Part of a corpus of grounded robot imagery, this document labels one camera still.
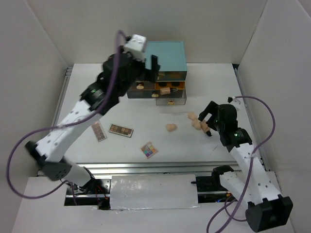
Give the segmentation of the foundation bottle black pump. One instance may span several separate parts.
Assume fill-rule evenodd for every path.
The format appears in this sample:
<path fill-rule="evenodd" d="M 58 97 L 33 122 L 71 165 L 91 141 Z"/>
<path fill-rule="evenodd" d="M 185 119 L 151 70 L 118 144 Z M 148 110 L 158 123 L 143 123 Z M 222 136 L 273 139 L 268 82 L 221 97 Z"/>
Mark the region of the foundation bottle black pump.
<path fill-rule="evenodd" d="M 160 89 L 160 95 L 161 96 L 170 95 L 172 93 L 177 93 L 177 92 L 179 92 L 178 88 L 165 87 L 165 88 Z"/>

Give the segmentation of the brown eyeshadow palette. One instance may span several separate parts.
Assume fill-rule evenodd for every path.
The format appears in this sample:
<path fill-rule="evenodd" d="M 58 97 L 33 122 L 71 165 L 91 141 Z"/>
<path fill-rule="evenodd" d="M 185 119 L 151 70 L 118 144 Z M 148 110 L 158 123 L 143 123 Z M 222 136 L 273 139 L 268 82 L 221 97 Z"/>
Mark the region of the brown eyeshadow palette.
<path fill-rule="evenodd" d="M 128 128 L 128 127 L 124 127 L 124 126 L 120 126 L 120 125 L 116 125 L 116 124 L 111 124 L 109 129 L 108 129 L 108 132 L 116 134 L 116 135 L 131 138 L 134 130 L 131 128 Z"/>

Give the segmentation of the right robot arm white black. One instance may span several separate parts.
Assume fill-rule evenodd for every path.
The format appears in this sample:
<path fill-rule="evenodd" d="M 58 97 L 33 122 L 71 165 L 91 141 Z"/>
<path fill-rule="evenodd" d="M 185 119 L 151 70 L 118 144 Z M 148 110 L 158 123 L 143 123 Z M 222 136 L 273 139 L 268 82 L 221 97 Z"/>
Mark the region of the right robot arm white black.
<path fill-rule="evenodd" d="M 211 101 L 199 114 L 198 120 L 203 123 L 208 114 L 211 117 L 206 122 L 207 126 L 218 132 L 221 144 L 246 176 L 243 182 L 229 166 L 214 169 L 212 186 L 217 190 L 227 189 L 237 200 L 235 209 L 218 231 L 226 228 L 240 206 L 245 210 L 246 222 L 256 233 L 286 225 L 293 202 L 290 197 L 284 197 L 268 177 L 256 155 L 258 147 L 253 145 L 248 132 L 238 126 L 235 106 Z"/>

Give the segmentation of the beige makeup sponge upper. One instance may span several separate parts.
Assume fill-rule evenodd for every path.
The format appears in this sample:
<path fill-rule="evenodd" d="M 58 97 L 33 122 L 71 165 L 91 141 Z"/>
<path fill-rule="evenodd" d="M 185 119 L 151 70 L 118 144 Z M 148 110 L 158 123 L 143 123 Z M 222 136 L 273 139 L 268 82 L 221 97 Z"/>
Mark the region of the beige makeup sponge upper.
<path fill-rule="evenodd" d="M 189 112 L 188 113 L 188 118 L 191 119 L 192 121 L 197 120 L 197 116 L 194 112 Z"/>

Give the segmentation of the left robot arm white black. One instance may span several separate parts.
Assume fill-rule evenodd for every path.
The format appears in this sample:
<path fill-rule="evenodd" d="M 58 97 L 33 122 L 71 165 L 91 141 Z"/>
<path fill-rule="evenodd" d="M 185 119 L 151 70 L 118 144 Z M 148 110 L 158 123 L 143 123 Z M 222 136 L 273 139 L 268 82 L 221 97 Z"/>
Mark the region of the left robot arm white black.
<path fill-rule="evenodd" d="M 119 54 L 117 75 L 113 88 L 109 89 L 116 55 L 104 63 L 97 80 L 80 95 L 70 113 L 59 125 L 37 142 L 29 141 L 25 149 L 35 159 L 40 170 L 51 181 L 64 180 L 73 183 L 83 193 L 91 193 L 100 184 L 85 167 L 65 157 L 69 147 L 112 107 L 117 105 L 135 81 L 155 81 L 160 69 L 158 57 L 151 55 L 151 68 L 134 58 L 130 52 Z"/>

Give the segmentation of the colourful square eyeshadow palette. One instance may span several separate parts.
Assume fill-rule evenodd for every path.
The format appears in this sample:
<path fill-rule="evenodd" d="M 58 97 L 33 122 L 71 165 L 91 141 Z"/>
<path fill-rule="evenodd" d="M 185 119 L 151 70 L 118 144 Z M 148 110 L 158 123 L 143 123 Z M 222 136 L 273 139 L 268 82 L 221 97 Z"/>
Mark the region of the colourful square eyeshadow palette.
<path fill-rule="evenodd" d="M 154 147 L 151 141 L 146 143 L 140 148 L 140 151 L 145 155 L 147 159 L 158 153 L 158 150 Z"/>

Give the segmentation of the beige makeup sponge lower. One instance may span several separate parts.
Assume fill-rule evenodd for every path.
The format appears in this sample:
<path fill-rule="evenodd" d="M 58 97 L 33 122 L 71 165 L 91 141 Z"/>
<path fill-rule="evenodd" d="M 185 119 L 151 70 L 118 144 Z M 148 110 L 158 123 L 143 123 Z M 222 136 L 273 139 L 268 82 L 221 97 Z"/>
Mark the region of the beige makeup sponge lower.
<path fill-rule="evenodd" d="M 196 130 L 200 130 L 201 129 L 201 123 L 199 120 L 193 120 L 191 125 L 196 129 Z"/>

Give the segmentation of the aluminium rail frame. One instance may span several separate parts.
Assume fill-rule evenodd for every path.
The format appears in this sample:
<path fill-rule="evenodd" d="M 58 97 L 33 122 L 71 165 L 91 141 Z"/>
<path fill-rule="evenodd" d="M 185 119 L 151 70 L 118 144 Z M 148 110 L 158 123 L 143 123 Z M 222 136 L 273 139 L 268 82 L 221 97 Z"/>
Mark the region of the aluminium rail frame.
<path fill-rule="evenodd" d="M 189 64 L 185 105 L 160 106 L 154 99 L 121 97 L 103 118 L 107 139 L 98 142 L 88 128 L 68 149 L 66 157 L 96 175 L 122 173 L 210 172 L 221 165 L 239 167 L 216 132 L 211 137 L 192 127 L 189 112 L 199 114 L 210 101 L 226 103 L 240 94 L 231 64 Z M 109 133 L 111 124 L 134 130 L 132 137 Z M 173 132 L 167 124 L 175 124 Z M 152 142 L 158 153 L 147 159 L 140 148 Z"/>

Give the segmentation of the beige makeup sponge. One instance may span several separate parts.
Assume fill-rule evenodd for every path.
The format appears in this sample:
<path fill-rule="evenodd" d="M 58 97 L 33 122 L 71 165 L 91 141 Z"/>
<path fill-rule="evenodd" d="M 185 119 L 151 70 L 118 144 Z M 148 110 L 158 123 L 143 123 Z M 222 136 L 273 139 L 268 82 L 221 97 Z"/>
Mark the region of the beige makeup sponge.
<path fill-rule="evenodd" d="M 191 125 L 196 129 L 196 130 L 200 130 L 201 129 L 201 123 L 199 120 L 193 120 Z"/>
<path fill-rule="evenodd" d="M 189 112 L 188 113 L 188 118 L 191 119 L 192 121 L 197 120 L 197 116 L 194 112 Z"/>
<path fill-rule="evenodd" d="M 167 124 L 166 125 L 166 130 L 168 131 L 168 132 L 173 132 L 173 131 L 175 131 L 177 129 L 177 126 L 175 125 L 175 124 Z"/>

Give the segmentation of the beige makeup sponge centre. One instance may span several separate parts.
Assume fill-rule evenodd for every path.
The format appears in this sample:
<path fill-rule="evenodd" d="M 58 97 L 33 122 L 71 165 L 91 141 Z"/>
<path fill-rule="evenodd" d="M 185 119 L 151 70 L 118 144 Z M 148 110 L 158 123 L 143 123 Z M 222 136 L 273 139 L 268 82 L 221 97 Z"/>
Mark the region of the beige makeup sponge centre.
<path fill-rule="evenodd" d="M 168 132 L 173 132 L 173 131 L 175 131 L 177 129 L 177 126 L 175 125 L 175 124 L 167 124 L 166 125 L 166 130 L 168 131 Z"/>

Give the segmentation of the pink eyeshadow palette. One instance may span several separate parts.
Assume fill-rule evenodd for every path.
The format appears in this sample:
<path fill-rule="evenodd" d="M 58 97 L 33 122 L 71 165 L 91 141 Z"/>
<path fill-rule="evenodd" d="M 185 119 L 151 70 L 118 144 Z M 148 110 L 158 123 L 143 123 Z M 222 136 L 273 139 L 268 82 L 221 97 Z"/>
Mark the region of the pink eyeshadow palette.
<path fill-rule="evenodd" d="M 107 139 L 100 121 L 96 121 L 94 124 L 92 124 L 91 128 L 98 142 L 101 142 Z"/>

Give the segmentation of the white tape sheet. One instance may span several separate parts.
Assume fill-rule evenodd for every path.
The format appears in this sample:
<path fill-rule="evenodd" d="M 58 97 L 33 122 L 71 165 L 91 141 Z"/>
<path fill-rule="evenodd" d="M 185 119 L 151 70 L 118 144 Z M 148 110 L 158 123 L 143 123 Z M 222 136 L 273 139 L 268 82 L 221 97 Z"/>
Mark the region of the white tape sheet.
<path fill-rule="evenodd" d="M 199 207 L 195 176 L 138 175 L 113 176 L 110 209 L 190 209 Z"/>

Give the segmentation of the teal drawer organizer box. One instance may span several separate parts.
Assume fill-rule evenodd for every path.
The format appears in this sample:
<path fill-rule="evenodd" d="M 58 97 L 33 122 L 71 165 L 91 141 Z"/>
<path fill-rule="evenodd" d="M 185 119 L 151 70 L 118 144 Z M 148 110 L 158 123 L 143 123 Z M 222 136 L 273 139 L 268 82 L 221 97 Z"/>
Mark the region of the teal drawer organizer box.
<path fill-rule="evenodd" d="M 146 49 L 146 67 L 151 68 L 151 55 L 158 57 L 158 80 L 135 82 L 127 92 L 129 99 L 155 99 L 156 105 L 185 105 L 187 61 L 182 41 L 150 41 Z M 179 92 L 160 95 L 160 89 L 178 88 Z"/>

